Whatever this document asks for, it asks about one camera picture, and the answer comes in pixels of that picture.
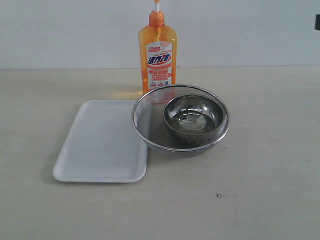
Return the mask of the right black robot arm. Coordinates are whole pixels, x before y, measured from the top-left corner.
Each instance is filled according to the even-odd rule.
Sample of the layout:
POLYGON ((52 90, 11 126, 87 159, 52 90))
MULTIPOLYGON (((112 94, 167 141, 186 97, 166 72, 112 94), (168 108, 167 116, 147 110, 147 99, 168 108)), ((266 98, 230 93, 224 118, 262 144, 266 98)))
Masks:
POLYGON ((320 31, 320 14, 315 15, 314 29, 320 31))

